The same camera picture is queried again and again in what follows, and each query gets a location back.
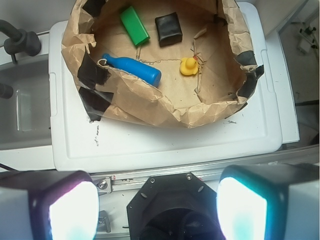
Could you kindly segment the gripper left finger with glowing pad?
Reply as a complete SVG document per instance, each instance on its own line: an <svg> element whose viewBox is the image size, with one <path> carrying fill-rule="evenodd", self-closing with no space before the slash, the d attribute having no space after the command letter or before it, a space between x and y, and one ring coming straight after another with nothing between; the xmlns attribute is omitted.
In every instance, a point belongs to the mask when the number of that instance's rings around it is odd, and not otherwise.
<svg viewBox="0 0 320 240"><path fill-rule="evenodd" d="M92 240L99 209L97 187L85 171L0 174L2 240Z"/></svg>

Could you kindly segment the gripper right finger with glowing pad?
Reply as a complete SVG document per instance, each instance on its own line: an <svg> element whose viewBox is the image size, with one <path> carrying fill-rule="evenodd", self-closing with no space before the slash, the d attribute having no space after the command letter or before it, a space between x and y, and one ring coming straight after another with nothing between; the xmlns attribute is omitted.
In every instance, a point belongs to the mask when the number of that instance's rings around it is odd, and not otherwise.
<svg viewBox="0 0 320 240"><path fill-rule="evenodd" d="M220 176L216 206L228 240L318 240L320 167L229 165Z"/></svg>

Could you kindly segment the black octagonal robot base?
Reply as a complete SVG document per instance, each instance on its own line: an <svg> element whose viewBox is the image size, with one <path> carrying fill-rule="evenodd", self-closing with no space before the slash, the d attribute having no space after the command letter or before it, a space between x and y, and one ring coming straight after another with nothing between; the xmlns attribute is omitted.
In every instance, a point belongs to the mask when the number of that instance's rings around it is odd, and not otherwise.
<svg viewBox="0 0 320 240"><path fill-rule="evenodd" d="M217 193L193 173L151 176L127 205L132 240L223 240Z"/></svg>

